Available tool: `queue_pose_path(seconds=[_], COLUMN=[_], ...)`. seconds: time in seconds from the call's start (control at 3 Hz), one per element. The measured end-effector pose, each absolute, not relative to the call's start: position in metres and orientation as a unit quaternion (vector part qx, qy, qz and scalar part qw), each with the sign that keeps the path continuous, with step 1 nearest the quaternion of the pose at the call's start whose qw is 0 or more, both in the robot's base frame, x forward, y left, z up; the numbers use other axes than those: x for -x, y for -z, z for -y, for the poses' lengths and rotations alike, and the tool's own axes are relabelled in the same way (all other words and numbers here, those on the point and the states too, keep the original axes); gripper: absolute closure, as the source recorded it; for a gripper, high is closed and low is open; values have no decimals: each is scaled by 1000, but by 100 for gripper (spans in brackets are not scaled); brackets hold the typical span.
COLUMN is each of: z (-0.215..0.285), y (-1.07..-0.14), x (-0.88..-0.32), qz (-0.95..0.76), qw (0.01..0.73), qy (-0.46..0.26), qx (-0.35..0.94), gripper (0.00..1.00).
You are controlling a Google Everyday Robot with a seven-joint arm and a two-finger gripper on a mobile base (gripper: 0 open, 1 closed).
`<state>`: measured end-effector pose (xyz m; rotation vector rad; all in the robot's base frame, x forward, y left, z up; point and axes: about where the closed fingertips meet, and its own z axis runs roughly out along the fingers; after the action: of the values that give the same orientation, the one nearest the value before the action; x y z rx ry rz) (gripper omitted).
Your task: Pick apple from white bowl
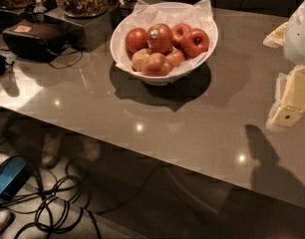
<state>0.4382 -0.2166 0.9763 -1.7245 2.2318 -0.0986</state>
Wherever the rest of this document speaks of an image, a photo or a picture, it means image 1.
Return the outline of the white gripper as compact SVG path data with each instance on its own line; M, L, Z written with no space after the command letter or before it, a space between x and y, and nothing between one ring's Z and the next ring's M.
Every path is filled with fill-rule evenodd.
M266 128L281 131L299 122L305 114L305 0L288 23L284 22L265 37L263 45L270 48L283 46L284 57L298 65L288 74L280 73L276 80L275 103Z

